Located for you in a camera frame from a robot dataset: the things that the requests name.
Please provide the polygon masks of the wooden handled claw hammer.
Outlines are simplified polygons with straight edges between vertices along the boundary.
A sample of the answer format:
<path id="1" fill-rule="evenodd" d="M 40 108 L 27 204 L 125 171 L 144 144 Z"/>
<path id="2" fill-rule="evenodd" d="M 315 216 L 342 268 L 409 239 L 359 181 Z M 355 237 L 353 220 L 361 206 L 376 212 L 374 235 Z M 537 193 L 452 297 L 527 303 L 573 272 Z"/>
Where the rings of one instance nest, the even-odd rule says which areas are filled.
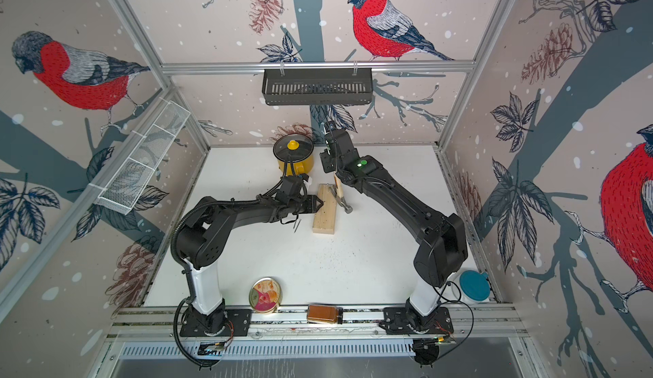
<path id="1" fill-rule="evenodd" d="M 341 180 L 336 174 L 333 175 L 333 180 L 334 183 L 329 186 L 329 189 L 335 201 L 345 210 L 346 214 L 352 213 L 353 208 L 345 199 L 344 187 Z"/>

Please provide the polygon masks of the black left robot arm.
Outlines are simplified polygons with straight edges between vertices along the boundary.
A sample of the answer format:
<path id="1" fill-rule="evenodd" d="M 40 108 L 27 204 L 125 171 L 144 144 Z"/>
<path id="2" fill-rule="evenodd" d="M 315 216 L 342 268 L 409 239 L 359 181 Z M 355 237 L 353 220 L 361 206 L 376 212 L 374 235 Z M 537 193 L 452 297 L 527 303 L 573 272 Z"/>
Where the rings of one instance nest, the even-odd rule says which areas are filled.
<path id="1" fill-rule="evenodd" d="M 182 267 L 189 296 L 181 300 L 173 317 L 173 338 L 181 354 L 199 369 L 212 369 L 217 360 L 199 359 L 182 343 L 180 325 L 189 321 L 206 337 L 216 337 L 227 328 L 233 341 L 236 327 L 226 310 L 219 289 L 218 260 L 235 228 L 256 223 L 284 223 L 292 216 L 316 214 L 324 201 L 310 194 L 306 183 L 309 176 L 283 176 L 263 194 L 249 201 L 219 201 L 206 196 L 180 218 L 170 235 L 169 249 L 173 260 Z"/>

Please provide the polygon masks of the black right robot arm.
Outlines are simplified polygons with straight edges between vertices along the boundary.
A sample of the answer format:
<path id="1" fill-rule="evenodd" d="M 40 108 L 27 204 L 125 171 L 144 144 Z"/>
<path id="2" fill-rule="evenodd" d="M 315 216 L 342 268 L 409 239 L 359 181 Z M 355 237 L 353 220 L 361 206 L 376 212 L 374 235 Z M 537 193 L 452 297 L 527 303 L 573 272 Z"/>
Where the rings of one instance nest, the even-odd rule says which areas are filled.
<path id="1" fill-rule="evenodd" d="M 342 184 L 379 203 L 418 243 L 413 260 L 418 284 L 406 301 L 410 329 L 418 334 L 433 328 L 444 330 L 436 323 L 445 301 L 440 289 L 469 257 L 464 221 L 455 213 L 447 217 L 424 204 L 396 182 L 377 159 L 359 155 L 345 129 L 337 129 L 331 122 L 324 132 L 324 172 L 333 172 Z"/>

